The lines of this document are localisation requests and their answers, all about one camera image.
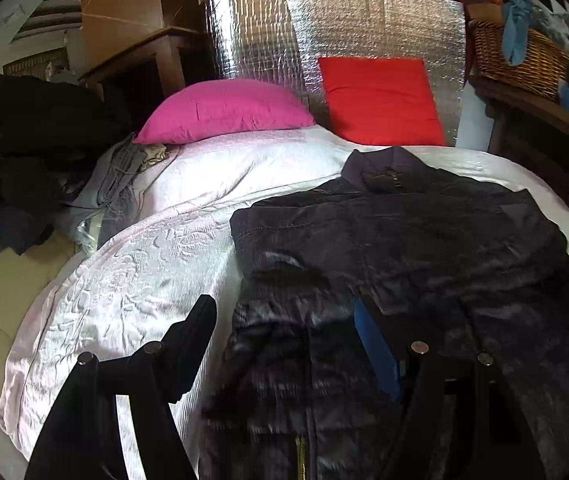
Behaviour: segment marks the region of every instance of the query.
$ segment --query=pink pillow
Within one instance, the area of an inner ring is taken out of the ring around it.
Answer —
[[[292,91],[252,79],[204,81],[171,95],[133,142],[187,144],[218,135],[315,124]]]

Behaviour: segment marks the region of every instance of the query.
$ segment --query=blue cloth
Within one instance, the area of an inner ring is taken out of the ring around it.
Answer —
[[[502,6],[505,30],[502,33],[502,56],[509,66],[517,66],[525,60],[527,37],[531,21],[529,0],[511,0]]]
[[[354,324],[375,372],[375,377],[378,379],[380,389],[391,397],[391,400],[401,400],[398,362],[393,357],[380,329],[367,312],[365,304],[362,300],[355,301]]]

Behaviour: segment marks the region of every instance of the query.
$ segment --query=black jacket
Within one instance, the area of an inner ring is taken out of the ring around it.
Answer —
[[[404,413],[354,328],[363,296],[424,314],[444,355],[490,352],[548,478],[569,477],[569,257],[527,191],[401,148],[354,152],[341,178],[236,211],[231,231],[244,281],[202,410],[201,479],[376,475]]]
[[[22,254],[44,242],[63,195],[82,189],[98,156],[125,136],[85,88],[0,74],[1,245]]]

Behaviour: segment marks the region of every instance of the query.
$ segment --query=red cushion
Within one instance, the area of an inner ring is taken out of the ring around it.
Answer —
[[[421,59],[322,57],[332,131],[374,146],[444,146]]]

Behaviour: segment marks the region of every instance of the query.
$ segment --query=wicker basket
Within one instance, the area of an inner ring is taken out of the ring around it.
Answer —
[[[569,56],[554,42],[530,28],[525,60],[518,66],[509,66],[502,57],[504,25],[486,20],[473,20],[469,25],[482,75],[551,101],[558,100],[558,79],[567,79]]]

